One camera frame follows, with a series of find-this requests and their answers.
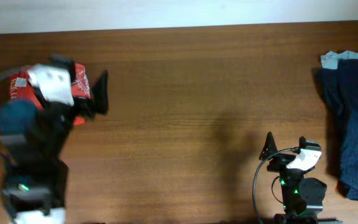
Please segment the orange printed t-shirt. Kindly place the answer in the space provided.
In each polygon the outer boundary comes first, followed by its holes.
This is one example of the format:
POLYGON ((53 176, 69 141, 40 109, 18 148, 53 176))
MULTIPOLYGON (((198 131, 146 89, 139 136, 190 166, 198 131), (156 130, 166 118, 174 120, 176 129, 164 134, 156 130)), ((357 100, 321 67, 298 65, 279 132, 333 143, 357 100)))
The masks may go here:
POLYGON ((9 76, 10 100, 1 110, 9 119, 28 123, 36 112, 53 103, 73 106, 76 98, 89 100, 90 85, 85 66, 35 64, 19 69, 9 76))

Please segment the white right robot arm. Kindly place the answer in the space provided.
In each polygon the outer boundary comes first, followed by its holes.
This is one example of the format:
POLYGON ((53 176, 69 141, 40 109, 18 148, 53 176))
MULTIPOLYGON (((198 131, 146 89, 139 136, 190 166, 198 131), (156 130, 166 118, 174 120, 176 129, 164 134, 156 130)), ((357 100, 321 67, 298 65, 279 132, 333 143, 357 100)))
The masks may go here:
POLYGON ((265 163, 269 172, 278 174, 276 179, 282 193, 284 213, 276 214, 273 221, 281 224, 318 223, 317 216, 323 210, 327 185, 316 178, 306 178, 305 174, 315 168, 321 154, 322 148, 318 142, 309 141, 303 136, 299 138, 297 147, 278 150, 273 134, 267 133, 252 184, 252 203, 260 223, 262 219, 257 210, 255 190, 257 176, 265 163))

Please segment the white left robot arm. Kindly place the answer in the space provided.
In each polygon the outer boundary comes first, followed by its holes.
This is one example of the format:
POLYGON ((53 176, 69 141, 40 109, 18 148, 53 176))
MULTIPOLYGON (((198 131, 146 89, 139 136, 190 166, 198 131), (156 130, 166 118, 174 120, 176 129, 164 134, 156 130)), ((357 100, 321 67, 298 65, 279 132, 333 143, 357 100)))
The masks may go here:
POLYGON ((60 153, 76 119, 108 113, 108 71, 89 86, 78 64, 53 56, 9 78, 13 96, 0 109, 0 141, 8 152, 2 206, 11 223, 65 223, 68 166, 60 153))

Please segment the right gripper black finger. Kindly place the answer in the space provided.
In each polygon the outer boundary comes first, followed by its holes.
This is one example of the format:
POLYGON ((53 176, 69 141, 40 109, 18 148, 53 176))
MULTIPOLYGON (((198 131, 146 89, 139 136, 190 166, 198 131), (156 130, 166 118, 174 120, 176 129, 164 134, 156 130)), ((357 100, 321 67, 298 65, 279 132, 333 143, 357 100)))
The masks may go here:
POLYGON ((318 142, 307 140, 304 136, 299 138, 299 148, 312 151, 321 151, 321 146, 318 142))
POLYGON ((260 153, 259 160, 263 161, 272 154, 275 154, 278 151, 273 134, 271 131, 267 133, 264 147, 260 153))

